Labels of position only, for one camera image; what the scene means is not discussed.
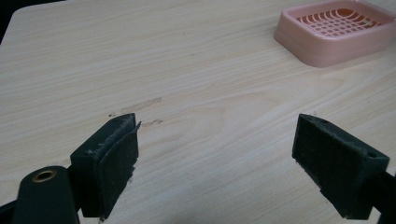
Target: pink soap dish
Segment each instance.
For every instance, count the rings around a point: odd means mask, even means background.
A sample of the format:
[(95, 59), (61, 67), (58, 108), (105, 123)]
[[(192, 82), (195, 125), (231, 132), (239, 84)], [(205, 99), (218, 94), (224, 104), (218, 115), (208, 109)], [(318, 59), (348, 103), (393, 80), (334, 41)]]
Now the pink soap dish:
[(282, 10), (274, 39), (303, 63), (326, 67), (383, 50), (395, 34), (395, 13), (328, 0)]

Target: table surface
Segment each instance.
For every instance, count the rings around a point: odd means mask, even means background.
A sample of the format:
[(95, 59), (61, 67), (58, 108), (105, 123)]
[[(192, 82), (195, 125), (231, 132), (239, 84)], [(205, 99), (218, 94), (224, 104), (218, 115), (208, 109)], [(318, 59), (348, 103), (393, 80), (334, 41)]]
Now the table surface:
[[(396, 38), (327, 68), (274, 39), (311, 0), (71, 0), (17, 11), (0, 46), (0, 204), (109, 119), (136, 113), (140, 158), (106, 223), (347, 221), (291, 157), (300, 113), (391, 157)], [(393, 0), (370, 1), (396, 12)], [(98, 223), (81, 217), (82, 223)]]

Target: soap dish drainage grid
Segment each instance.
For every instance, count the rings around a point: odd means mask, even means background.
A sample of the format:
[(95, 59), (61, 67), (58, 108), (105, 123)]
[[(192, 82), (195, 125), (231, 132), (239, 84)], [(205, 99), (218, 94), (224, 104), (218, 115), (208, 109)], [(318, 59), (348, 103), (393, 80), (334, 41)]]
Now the soap dish drainage grid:
[(320, 12), (296, 19), (324, 36), (345, 35), (382, 25), (357, 11), (347, 8)]

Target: dark floor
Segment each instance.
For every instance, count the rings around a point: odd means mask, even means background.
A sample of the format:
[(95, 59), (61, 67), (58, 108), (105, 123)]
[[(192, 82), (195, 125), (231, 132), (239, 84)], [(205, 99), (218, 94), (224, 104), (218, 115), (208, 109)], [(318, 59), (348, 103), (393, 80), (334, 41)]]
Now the dark floor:
[(51, 2), (64, 0), (0, 0), (0, 44), (11, 20), (12, 14), (22, 8)]

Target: wooden table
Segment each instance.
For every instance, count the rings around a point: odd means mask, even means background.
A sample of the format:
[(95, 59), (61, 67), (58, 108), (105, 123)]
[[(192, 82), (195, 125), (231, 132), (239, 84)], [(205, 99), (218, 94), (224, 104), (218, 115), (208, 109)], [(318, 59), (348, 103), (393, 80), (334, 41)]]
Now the wooden table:
[[(396, 39), (327, 68), (273, 39), (310, 0), (76, 0), (17, 11), (0, 46), (0, 204), (109, 119), (136, 113), (134, 180), (106, 223), (376, 223), (341, 219), (291, 157), (298, 114), (391, 157)], [(370, 1), (396, 12), (393, 0)], [(81, 218), (82, 223), (97, 223)]]

